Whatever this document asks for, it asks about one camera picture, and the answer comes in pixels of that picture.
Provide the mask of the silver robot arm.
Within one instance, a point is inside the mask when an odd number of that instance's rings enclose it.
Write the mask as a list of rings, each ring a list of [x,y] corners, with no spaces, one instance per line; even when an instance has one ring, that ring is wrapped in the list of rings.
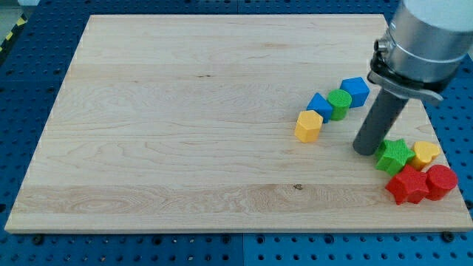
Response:
[[[367,78],[397,98],[438,104],[471,46],[472,0],[401,0]]]

